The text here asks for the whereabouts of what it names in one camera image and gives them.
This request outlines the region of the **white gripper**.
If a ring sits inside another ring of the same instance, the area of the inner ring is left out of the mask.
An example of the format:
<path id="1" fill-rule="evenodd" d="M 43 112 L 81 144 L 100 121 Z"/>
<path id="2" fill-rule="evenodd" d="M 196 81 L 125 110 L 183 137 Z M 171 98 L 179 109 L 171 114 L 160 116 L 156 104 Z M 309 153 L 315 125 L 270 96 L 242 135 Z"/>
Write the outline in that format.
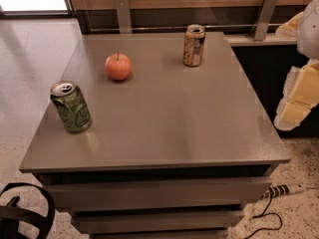
<path id="1" fill-rule="evenodd" d="M 275 34 L 297 36 L 298 52 L 310 59 L 302 68 L 292 67 L 284 84 L 274 125 L 288 131 L 300 126 L 319 104 L 319 0 L 312 0 L 303 13 L 280 25 Z"/>

